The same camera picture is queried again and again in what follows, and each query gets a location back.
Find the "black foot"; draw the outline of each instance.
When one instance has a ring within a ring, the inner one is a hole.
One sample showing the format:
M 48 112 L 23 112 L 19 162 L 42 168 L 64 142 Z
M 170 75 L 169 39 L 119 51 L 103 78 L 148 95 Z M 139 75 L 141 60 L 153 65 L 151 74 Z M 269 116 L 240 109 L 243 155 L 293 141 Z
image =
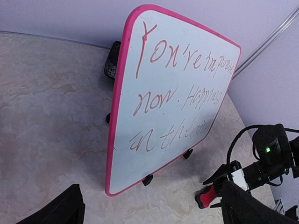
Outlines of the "black foot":
M 185 158 L 185 160 L 190 157 L 190 155 L 192 154 L 192 152 L 193 152 L 193 148 L 189 149 L 187 152 L 185 152 L 183 154 L 183 157 Z
M 146 176 L 146 178 L 142 181 L 144 186 L 147 186 L 150 184 L 150 182 L 153 180 L 154 176 L 152 174 Z
M 106 116 L 106 122 L 109 124 L 110 123 L 110 114 L 111 113 L 109 113 L 107 116 Z

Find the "whiteboard surface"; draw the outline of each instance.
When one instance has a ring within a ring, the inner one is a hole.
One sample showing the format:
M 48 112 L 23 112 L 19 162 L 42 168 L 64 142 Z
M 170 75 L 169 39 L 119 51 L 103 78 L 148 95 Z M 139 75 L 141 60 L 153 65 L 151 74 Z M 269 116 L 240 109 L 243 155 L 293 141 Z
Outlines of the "whiteboard surface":
M 206 27 L 156 7 L 137 8 L 124 30 L 109 132 L 110 196 L 206 137 L 241 53 Z

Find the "black mesh object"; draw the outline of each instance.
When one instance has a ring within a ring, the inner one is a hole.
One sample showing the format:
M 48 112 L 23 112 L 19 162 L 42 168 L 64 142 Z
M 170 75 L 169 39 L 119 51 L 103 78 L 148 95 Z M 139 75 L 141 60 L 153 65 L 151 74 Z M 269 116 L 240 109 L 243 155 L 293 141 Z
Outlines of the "black mesh object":
M 83 224 L 84 212 L 79 184 L 73 184 L 45 207 L 17 224 Z
M 116 67 L 118 62 L 118 55 L 121 49 L 121 42 L 115 41 L 109 51 L 109 55 L 106 60 L 104 67 L 104 73 L 109 78 L 115 79 L 116 76 Z
M 221 208 L 224 224 L 298 224 L 263 205 L 231 181 L 223 183 Z

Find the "lavender wall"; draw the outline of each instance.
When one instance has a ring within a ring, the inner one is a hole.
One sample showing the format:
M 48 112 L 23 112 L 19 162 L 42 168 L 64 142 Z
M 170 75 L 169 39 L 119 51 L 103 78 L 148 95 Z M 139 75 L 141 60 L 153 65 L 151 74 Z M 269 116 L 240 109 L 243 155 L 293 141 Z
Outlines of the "lavender wall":
M 129 13 L 159 4 L 242 46 L 244 59 L 292 11 L 298 0 L 1 0 L 0 30 L 110 47 Z
M 229 95 L 246 126 L 282 123 L 299 129 L 299 18 L 232 82 Z M 299 205 L 298 186 L 299 178 L 288 175 L 271 189 L 289 209 Z

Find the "wall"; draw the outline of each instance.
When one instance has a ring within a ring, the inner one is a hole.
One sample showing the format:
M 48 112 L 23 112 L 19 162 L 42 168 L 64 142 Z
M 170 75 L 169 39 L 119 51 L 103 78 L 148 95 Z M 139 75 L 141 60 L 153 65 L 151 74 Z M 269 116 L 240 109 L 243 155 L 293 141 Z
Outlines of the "wall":
M 157 4 L 208 26 L 242 46 L 244 59 L 298 0 L 1 0 L 0 30 L 110 47 L 129 13 Z
M 232 98 L 245 126 L 282 123 L 299 129 L 299 18 L 231 85 Z M 297 137 L 289 134 L 289 139 Z M 272 188 L 285 209 L 299 204 L 299 178 L 284 176 Z

